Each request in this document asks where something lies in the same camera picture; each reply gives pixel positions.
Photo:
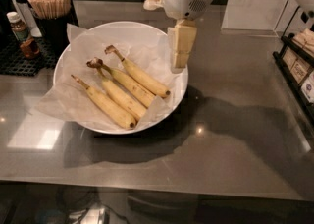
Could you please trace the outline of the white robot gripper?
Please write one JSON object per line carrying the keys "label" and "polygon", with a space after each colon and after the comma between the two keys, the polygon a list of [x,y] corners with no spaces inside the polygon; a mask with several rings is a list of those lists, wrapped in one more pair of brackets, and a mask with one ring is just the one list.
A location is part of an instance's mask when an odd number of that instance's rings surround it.
{"label": "white robot gripper", "polygon": [[192,51],[197,27],[195,20],[206,10],[212,0],[145,0],[143,8],[153,11],[164,7],[168,17],[176,24],[168,28],[167,35],[170,46],[171,71],[180,73],[186,67]]}

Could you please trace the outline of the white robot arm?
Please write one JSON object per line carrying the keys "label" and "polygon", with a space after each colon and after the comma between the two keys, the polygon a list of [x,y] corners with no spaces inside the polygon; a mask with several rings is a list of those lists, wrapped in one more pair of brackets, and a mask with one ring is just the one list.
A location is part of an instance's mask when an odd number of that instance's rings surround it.
{"label": "white robot arm", "polygon": [[[162,8],[176,21],[168,29],[171,66],[182,70],[187,66],[197,34],[196,21],[201,18],[213,0],[145,0],[146,10]],[[314,0],[295,0],[308,18],[314,14]],[[275,26],[287,0],[228,0],[222,29],[269,30]]]}

